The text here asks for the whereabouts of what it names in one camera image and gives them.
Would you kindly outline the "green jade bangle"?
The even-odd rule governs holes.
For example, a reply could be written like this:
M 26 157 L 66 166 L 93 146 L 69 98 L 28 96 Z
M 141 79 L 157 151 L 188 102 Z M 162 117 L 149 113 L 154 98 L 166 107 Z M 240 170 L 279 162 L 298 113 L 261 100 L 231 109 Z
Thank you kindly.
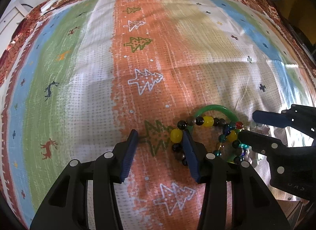
M 238 138 L 243 127 L 238 117 L 222 105 L 207 105 L 186 119 L 191 136 L 229 163 L 237 163 L 245 156 L 247 148 Z

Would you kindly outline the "white bed headboard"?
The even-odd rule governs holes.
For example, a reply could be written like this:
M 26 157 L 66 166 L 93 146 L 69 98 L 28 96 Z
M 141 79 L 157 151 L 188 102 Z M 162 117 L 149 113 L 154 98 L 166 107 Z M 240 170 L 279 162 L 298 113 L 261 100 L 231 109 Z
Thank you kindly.
M 1 17 L 1 36 L 0 36 L 0 52 L 1 54 L 7 48 L 12 39 L 12 35 L 19 23 L 28 14 L 28 10 L 17 0 L 12 0 L 7 6 Z

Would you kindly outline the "colourful striped blanket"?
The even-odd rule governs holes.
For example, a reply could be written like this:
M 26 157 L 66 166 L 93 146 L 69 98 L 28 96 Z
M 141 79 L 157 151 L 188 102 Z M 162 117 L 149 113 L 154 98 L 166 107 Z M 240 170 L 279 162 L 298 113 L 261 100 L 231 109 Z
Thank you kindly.
M 15 42 L 1 84 L 2 192 L 29 227 L 71 159 L 87 162 L 139 133 L 115 186 L 125 229 L 194 229 L 204 187 L 172 155 L 180 119 L 222 105 L 315 104 L 298 53 L 272 22 L 231 0 L 83 0 Z

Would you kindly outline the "brown hanging garment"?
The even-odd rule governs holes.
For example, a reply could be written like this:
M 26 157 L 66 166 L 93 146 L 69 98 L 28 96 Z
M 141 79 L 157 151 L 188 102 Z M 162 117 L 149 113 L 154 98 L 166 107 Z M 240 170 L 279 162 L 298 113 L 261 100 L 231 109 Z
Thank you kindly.
M 274 0 L 278 12 L 301 33 L 311 45 L 315 44 L 315 0 Z

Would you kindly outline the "rose gold metal tin box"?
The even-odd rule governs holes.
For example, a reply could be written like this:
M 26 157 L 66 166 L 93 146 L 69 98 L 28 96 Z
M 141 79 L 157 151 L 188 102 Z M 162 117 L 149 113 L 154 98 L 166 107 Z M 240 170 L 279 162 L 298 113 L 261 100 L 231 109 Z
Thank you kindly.
M 274 191 L 274 196 L 290 224 L 290 229 L 295 229 L 299 225 L 313 205 L 311 201 L 281 190 Z

